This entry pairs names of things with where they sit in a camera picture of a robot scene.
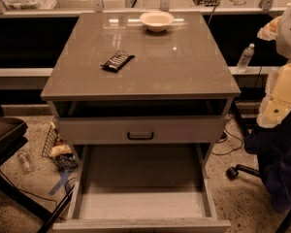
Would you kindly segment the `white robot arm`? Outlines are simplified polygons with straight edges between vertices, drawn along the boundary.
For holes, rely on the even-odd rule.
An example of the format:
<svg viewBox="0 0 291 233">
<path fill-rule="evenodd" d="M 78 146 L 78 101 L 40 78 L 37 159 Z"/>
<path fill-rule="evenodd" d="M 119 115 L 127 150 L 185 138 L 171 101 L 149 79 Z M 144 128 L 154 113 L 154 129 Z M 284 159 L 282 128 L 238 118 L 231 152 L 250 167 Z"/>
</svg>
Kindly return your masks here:
<svg viewBox="0 0 291 233">
<path fill-rule="evenodd" d="M 273 128 L 291 112 L 291 3 L 281 16 L 262 27 L 257 37 L 275 40 L 276 52 L 287 59 L 279 69 L 271 69 L 257 116 L 259 126 Z"/>
</svg>

